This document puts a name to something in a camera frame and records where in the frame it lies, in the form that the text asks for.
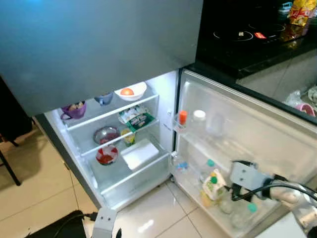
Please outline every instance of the white bottle cap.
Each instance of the white bottle cap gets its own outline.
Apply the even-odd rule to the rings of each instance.
[[[194,111],[194,120],[199,120],[199,121],[206,120],[206,113],[202,110]]]

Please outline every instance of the refrigerator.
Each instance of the refrigerator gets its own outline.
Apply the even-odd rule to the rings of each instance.
[[[256,216],[246,228],[234,228],[230,216],[222,213],[217,204],[204,205],[200,174],[208,159],[215,162],[228,185],[234,160],[257,163],[262,172],[301,183],[314,179],[316,128],[310,124],[185,69],[145,83],[144,95],[133,102],[116,94],[107,106],[100,106],[95,99],[86,100],[87,110],[81,119],[61,120],[60,108],[36,116],[98,207],[119,211],[173,175],[175,183],[227,237],[254,237],[285,214],[285,210],[279,202],[254,197]],[[123,159],[130,148],[124,143],[125,135],[98,145],[93,134],[107,125],[125,128],[118,112],[135,105],[145,106],[155,119],[135,132],[133,146],[146,140],[157,152],[148,158],[136,148],[136,156],[145,156],[147,160],[137,169],[131,169]],[[195,110],[206,113],[203,127],[193,120]],[[179,111],[188,113],[185,128],[179,124]],[[110,144],[118,149],[119,156],[114,163],[101,165],[96,154]],[[186,168],[179,169],[184,163]]]
[[[226,236],[255,237],[286,211],[255,198],[257,215],[235,229],[217,204],[203,204],[201,170],[211,159],[228,180],[231,161],[246,160],[268,174],[315,185],[316,127],[183,68],[195,61],[202,3],[7,1],[0,9],[0,73],[98,208],[119,211],[173,176]],[[122,89],[141,82],[140,98],[122,99]],[[101,105],[98,96],[110,92],[110,103]],[[79,102],[82,117],[63,115],[62,108]],[[136,106],[153,119],[104,144],[94,141],[105,126],[122,132],[127,125],[119,113]],[[203,125],[193,120],[196,110],[206,113]],[[188,113],[185,128],[180,111]],[[135,144],[127,146],[131,135]],[[117,158],[102,165],[96,156],[110,145]],[[127,162],[131,155],[137,163]]]

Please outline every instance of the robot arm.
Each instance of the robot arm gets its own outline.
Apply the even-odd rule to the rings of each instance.
[[[230,174],[232,200],[250,201],[258,198],[280,201],[295,216],[297,223],[309,238],[317,237],[317,193],[284,177],[269,176],[258,171],[257,165],[246,161],[234,161]],[[249,190],[241,195],[241,188]]]
[[[116,211],[107,207],[99,209],[92,238],[112,238],[112,229],[116,215]],[[119,229],[115,238],[121,238],[121,229]]]

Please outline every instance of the tiled floor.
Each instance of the tiled floor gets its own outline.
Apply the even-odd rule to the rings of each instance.
[[[16,186],[5,167],[0,167],[1,237],[23,238],[76,209],[84,213],[97,210],[60,155],[37,129],[17,142],[20,144],[17,148],[0,143],[0,149],[22,180],[22,185]],[[84,221],[87,237],[91,236],[93,225]],[[119,228],[123,238],[226,238],[170,181],[120,211],[113,234]],[[274,236],[271,232],[266,237]]]

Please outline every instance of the green package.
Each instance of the green package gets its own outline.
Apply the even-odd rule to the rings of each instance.
[[[140,105],[121,111],[119,115],[132,132],[148,125],[154,120],[149,110]]]

